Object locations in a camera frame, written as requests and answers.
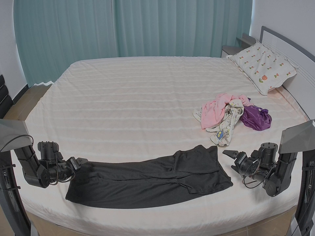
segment black fabric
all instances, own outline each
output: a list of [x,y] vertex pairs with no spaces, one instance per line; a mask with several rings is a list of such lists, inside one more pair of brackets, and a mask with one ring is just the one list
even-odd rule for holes
[[232,186],[218,148],[202,145],[143,162],[82,165],[66,199],[90,207],[135,209],[167,206]]

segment curtain fold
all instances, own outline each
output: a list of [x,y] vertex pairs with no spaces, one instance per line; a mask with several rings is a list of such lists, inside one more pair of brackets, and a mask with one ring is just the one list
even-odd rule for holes
[[75,61],[125,56],[220,57],[249,33],[252,0],[14,0],[29,86]]

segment white wall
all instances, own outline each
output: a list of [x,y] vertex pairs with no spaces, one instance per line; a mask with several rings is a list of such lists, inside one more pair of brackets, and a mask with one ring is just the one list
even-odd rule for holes
[[0,0],[0,74],[12,99],[27,84],[14,35],[13,0]]
[[263,25],[315,55],[315,0],[253,0],[250,35],[259,40]]

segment floor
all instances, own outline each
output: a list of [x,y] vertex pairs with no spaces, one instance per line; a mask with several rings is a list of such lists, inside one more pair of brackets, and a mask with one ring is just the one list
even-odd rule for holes
[[[20,100],[12,106],[4,119],[11,120],[25,120],[30,111],[36,106],[40,98],[49,89],[49,86],[39,85],[33,86],[20,98]],[[296,207],[282,214],[264,219],[252,225],[240,228],[238,230],[221,234],[220,236],[284,236],[287,233],[291,217],[295,212]],[[81,234],[72,230],[68,230],[61,226],[50,223],[41,219],[31,213],[28,213],[29,218],[34,222],[39,234],[41,236],[82,236]],[[0,207],[0,234],[3,236],[13,236],[13,231],[10,228],[6,217]]]

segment bed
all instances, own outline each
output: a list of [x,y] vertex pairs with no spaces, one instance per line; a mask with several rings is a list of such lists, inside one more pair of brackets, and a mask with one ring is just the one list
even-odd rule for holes
[[[266,34],[265,42],[274,37]],[[292,44],[280,45],[286,54]],[[303,61],[291,61],[303,67]],[[286,88],[295,85],[294,78]],[[269,109],[271,128],[262,132],[235,126],[228,146],[250,154],[266,141],[279,144],[283,129],[305,122],[300,85],[283,87],[267,96],[227,58],[127,57],[83,60],[72,64],[50,87],[26,119],[34,143],[54,141],[65,159],[70,156],[100,162],[143,161],[172,155],[198,144],[213,145],[192,112],[220,92],[245,94]],[[170,206],[145,209],[102,209],[65,200],[68,183],[41,189],[28,185],[17,165],[15,175],[26,210],[55,224],[90,235],[217,235],[282,213],[297,204],[302,158],[298,154],[289,188],[269,197],[253,190],[230,166],[233,160],[218,148],[218,159],[234,185],[224,191]]]

